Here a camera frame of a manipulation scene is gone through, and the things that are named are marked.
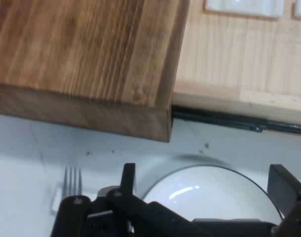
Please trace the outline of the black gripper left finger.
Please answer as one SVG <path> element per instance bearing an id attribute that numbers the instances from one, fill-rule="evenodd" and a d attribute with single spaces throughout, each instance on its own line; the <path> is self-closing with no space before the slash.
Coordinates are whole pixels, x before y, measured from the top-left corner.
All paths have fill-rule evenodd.
<path id="1" fill-rule="evenodd" d="M 157 202 L 133 194 L 135 164 L 126 163 L 119 187 L 94 201 L 82 194 L 79 168 L 66 168 L 53 237 L 205 237 L 207 232 Z"/>

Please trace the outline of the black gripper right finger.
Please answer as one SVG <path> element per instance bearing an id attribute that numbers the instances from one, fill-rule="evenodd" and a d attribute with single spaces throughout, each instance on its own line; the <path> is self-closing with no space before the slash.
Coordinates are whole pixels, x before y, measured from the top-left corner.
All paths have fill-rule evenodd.
<path id="1" fill-rule="evenodd" d="M 301 237 L 301 182 L 283 165 L 269 167 L 267 194 L 284 216 L 275 237 Z"/>

